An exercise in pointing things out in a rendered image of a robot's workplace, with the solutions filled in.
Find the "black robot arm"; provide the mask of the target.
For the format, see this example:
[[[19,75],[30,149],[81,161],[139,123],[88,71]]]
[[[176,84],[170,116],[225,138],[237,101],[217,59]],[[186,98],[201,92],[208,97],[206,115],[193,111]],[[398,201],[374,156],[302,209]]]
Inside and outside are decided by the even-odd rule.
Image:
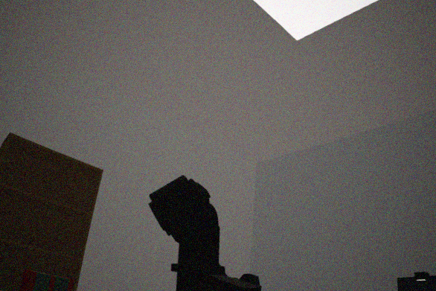
[[[218,216],[204,187],[181,175],[149,198],[159,225],[179,243],[178,256],[219,258]],[[224,266],[218,266],[217,273],[211,272],[211,266],[204,266],[196,291],[261,291],[261,287],[256,275],[243,274],[238,280],[227,276]]]

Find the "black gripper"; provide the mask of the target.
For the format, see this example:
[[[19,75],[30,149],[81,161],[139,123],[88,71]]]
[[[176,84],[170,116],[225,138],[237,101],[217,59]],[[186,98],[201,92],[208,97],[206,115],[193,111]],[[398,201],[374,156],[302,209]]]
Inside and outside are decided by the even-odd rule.
[[[217,273],[219,258],[182,255],[178,263],[171,264],[171,272],[177,272],[176,291],[196,291],[200,272],[204,272],[204,266],[211,266],[211,272]]]

